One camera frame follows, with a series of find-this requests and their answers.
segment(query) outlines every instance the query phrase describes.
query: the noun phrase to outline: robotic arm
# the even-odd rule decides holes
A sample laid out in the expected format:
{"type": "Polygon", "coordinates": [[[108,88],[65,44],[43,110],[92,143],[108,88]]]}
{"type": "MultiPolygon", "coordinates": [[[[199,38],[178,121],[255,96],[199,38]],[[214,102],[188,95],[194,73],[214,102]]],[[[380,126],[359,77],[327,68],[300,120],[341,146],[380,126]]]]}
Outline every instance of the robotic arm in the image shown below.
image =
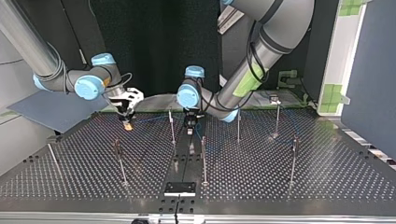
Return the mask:
{"type": "Polygon", "coordinates": [[[125,130],[132,130],[134,107],[144,95],[135,88],[123,88],[132,74],[123,81],[111,54],[92,57],[93,68],[89,71],[68,71],[57,50],[43,40],[15,0],[0,1],[0,30],[32,67],[33,80],[39,89],[74,91],[85,100],[94,100],[103,94],[117,108],[125,130]]]}
{"type": "Polygon", "coordinates": [[[186,110],[200,108],[220,120],[231,122],[241,101],[260,87],[260,78],[283,55],[289,54],[303,39],[311,22],[315,0],[222,0],[249,15],[262,27],[259,37],[251,44],[248,56],[218,93],[202,87],[204,69],[186,69],[186,79],[178,89],[177,101],[186,110]],[[200,71],[197,76],[191,70],[200,71]]]}

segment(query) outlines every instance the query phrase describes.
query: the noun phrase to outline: perforated metal table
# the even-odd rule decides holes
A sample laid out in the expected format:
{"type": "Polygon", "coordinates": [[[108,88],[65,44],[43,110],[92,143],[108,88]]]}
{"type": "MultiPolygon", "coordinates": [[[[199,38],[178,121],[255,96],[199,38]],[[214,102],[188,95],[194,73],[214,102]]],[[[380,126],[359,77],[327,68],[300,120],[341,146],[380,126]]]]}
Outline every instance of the perforated metal table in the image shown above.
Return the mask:
{"type": "Polygon", "coordinates": [[[190,136],[182,114],[174,114],[174,146],[166,113],[138,114],[130,133],[115,114],[99,114],[52,144],[59,167],[45,147],[1,176],[0,211],[177,215],[180,220],[192,215],[396,217],[396,173],[314,110],[282,110],[277,138],[272,136],[275,110],[243,111],[241,117],[238,144],[236,121],[209,116],[190,136]],[[295,134],[301,150],[290,183],[295,134]],[[202,184],[202,137],[207,186],[202,184]],[[129,186],[122,185],[113,154],[116,138],[125,151],[129,186]],[[165,197],[168,182],[194,182],[196,195],[165,197]]]}

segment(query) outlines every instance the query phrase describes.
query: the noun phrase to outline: blue cap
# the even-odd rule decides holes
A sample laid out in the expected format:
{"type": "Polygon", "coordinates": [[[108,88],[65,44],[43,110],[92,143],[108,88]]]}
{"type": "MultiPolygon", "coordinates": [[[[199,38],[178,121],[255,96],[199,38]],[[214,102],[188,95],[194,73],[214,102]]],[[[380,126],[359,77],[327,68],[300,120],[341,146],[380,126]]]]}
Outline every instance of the blue cap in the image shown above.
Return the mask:
{"type": "Polygon", "coordinates": [[[205,69],[195,65],[188,66],[184,75],[186,77],[205,77],[205,69]]]}
{"type": "Polygon", "coordinates": [[[232,122],[235,119],[236,115],[238,115],[238,111],[239,111],[239,109],[234,110],[227,117],[225,117],[224,119],[221,119],[221,120],[226,121],[227,123],[232,122]]]}
{"type": "Polygon", "coordinates": [[[75,91],[79,97],[93,100],[105,91],[105,86],[99,77],[87,75],[77,79],[75,91]]]}
{"type": "Polygon", "coordinates": [[[228,6],[228,5],[233,3],[233,0],[221,0],[221,2],[222,2],[223,5],[227,5],[228,6]]]}
{"type": "Polygon", "coordinates": [[[113,55],[109,53],[101,53],[91,58],[92,66],[116,63],[113,55]]]}
{"type": "Polygon", "coordinates": [[[199,103],[199,93],[190,84],[183,84],[177,91],[177,102],[185,108],[193,108],[199,103]]]}
{"type": "Polygon", "coordinates": [[[35,74],[33,74],[33,82],[35,83],[35,85],[36,85],[40,90],[43,90],[43,91],[50,91],[49,89],[47,89],[47,88],[45,88],[45,87],[43,86],[43,84],[41,83],[40,79],[38,79],[38,77],[37,77],[35,74]]]}

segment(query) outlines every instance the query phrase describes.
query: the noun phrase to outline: gray surface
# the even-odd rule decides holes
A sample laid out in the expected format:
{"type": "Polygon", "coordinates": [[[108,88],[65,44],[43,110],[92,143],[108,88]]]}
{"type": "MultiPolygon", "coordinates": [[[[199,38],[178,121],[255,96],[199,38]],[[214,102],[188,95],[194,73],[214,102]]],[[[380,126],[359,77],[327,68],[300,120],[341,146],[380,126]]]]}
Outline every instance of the gray surface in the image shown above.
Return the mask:
{"type": "Polygon", "coordinates": [[[320,95],[338,3],[338,0],[317,0],[315,3],[304,70],[304,84],[314,100],[318,100],[320,95]]]}
{"type": "MultiPolygon", "coordinates": [[[[59,212],[81,208],[85,212],[158,212],[174,155],[167,114],[139,115],[132,132],[118,122],[116,114],[99,115],[60,145],[54,145],[59,170],[47,148],[27,158],[20,172],[11,171],[16,173],[14,177],[6,183],[0,181],[0,198],[26,201],[22,209],[36,211],[51,209],[46,201],[55,200],[61,202],[61,206],[53,207],[59,212]],[[116,138],[124,151],[123,164],[130,184],[127,188],[121,184],[119,163],[113,153],[116,138]]],[[[175,119],[176,130],[181,123],[182,119],[175,119]]],[[[12,209],[4,201],[0,204],[0,210],[12,209]]]]}
{"type": "MultiPolygon", "coordinates": [[[[114,114],[95,117],[55,148],[64,179],[46,150],[2,176],[0,211],[150,214],[159,207],[168,213],[176,206],[184,208],[177,210],[180,215],[192,208],[194,214],[204,215],[396,216],[396,173],[313,110],[282,111],[276,140],[269,138],[275,110],[244,112],[239,146],[236,122],[208,117],[200,129],[207,138],[208,187],[201,186],[200,137],[181,137],[174,155],[163,116],[137,115],[130,133],[114,114]],[[290,137],[296,131],[302,149],[290,190],[290,137]],[[126,149],[129,191],[120,184],[111,152],[117,136],[126,149]],[[172,176],[180,179],[175,172],[183,172],[183,181],[195,181],[198,195],[162,203],[162,182],[172,176]]],[[[178,130],[181,119],[175,121],[178,130]]]]}
{"type": "Polygon", "coordinates": [[[60,133],[65,133],[107,106],[103,98],[86,101],[74,93],[39,91],[8,108],[60,133]]]}
{"type": "Polygon", "coordinates": [[[347,89],[342,121],[355,133],[396,158],[394,62],[396,1],[368,3],[347,89]]]}

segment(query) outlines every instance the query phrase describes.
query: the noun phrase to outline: black curtain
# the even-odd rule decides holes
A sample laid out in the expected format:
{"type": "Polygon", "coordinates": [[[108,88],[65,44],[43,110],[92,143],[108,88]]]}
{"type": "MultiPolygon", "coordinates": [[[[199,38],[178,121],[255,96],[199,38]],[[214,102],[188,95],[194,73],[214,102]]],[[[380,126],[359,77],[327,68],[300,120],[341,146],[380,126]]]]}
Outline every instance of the black curtain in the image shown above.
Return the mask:
{"type": "Polygon", "coordinates": [[[91,0],[106,51],[130,87],[150,96],[176,92],[191,64],[205,69],[205,87],[219,88],[216,0],[91,0]]]}

